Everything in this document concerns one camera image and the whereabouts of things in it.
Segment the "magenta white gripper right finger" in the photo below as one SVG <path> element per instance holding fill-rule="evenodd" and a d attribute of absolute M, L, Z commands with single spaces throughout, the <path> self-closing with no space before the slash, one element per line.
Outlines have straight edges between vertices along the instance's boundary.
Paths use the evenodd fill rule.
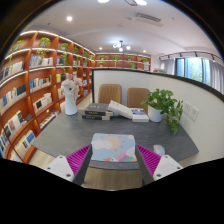
<path fill-rule="evenodd" d="M 182 169 L 182 166 L 169 155 L 160 156 L 140 145 L 136 145 L 135 154 L 142 173 L 143 185 Z"/>

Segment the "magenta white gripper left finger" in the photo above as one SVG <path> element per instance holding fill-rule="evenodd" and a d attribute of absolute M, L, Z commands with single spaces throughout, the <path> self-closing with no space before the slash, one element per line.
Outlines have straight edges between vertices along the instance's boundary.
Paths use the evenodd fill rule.
<path fill-rule="evenodd" d="M 46 171 L 81 186 L 92 157 L 92 145 L 87 145 L 68 156 L 59 155 L 45 168 Z"/>

